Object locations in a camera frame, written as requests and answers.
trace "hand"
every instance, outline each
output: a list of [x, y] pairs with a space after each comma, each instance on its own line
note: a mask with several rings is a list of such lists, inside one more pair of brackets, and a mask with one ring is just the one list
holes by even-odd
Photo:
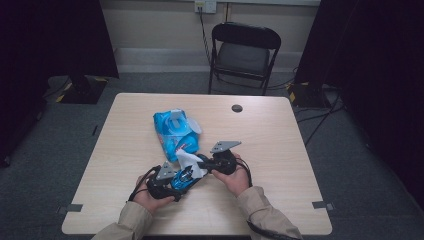
[[[141, 181], [143, 176], [138, 177], [136, 185]], [[137, 191], [145, 189], [144, 191], [139, 192], [137, 195], [135, 195], [133, 202], [136, 202], [146, 208], [152, 215], [156, 212], [158, 208], [164, 207], [167, 204], [174, 201], [174, 197], [166, 197], [162, 199], [155, 199], [153, 198], [149, 191], [147, 191], [147, 185], [146, 181], [149, 179], [149, 177], [144, 180], [144, 182], [140, 185], [140, 187], [137, 189]]]
[[[233, 153], [233, 155], [237, 159], [237, 162], [242, 163], [240, 155], [237, 153]], [[221, 180], [235, 197], [238, 197], [244, 190], [249, 188], [247, 172], [240, 165], [237, 165], [236, 170], [231, 175], [225, 175], [216, 170], [212, 170], [212, 174]]]

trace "black circular object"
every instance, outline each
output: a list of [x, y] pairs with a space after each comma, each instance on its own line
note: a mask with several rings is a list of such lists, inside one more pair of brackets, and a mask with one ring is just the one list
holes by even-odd
[[241, 112], [241, 111], [243, 111], [243, 107], [242, 107], [242, 106], [240, 106], [240, 105], [238, 105], [238, 104], [234, 104], [234, 105], [231, 107], [231, 109], [232, 109], [234, 112]]

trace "baseboard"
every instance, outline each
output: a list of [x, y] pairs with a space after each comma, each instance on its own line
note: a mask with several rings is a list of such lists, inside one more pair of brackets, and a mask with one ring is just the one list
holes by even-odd
[[[205, 51], [192, 49], [116, 48], [119, 72], [208, 72]], [[292, 72], [302, 52], [279, 52], [274, 72]]]

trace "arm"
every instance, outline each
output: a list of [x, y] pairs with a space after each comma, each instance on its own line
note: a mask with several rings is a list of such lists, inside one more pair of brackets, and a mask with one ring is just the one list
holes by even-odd
[[[237, 161], [242, 164], [240, 155], [233, 154]], [[239, 208], [248, 222], [261, 230], [302, 239], [299, 229], [281, 211], [270, 204], [264, 195], [263, 188], [249, 186], [250, 181], [246, 169], [237, 166], [235, 172], [231, 175], [225, 175], [215, 170], [212, 171], [212, 174], [221, 180], [237, 198]], [[253, 231], [251, 237], [254, 240], [269, 239]]]
[[125, 204], [119, 216], [119, 221], [105, 227], [93, 239], [141, 239], [149, 229], [156, 210], [174, 201], [174, 197], [154, 199], [147, 191], [145, 181], [137, 189], [137, 191], [139, 190], [141, 191], [135, 195], [133, 201], [128, 201]]

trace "person's left hand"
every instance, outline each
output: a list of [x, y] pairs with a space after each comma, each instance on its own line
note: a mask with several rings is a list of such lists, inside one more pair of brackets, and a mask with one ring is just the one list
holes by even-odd
[[[138, 177], [136, 185], [140, 182], [143, 176]], [[166, 197], [162, 199], [155, 199], [153, 198], [149, 191], [147, 190], [146, 181], [148, 181], [149, 177], [144, 180], [144, 182], [140, 185], [140, 187], [137, 189], [137, 191], [146, 189], [144, 191], [139, 192], [137, 195], [135, 195], [133, 202], [136, 202], [146, 208], [152, 215], [156, 212], [158, 208], [164, 207], [167, 204], [174, 201], [174, 197]]]

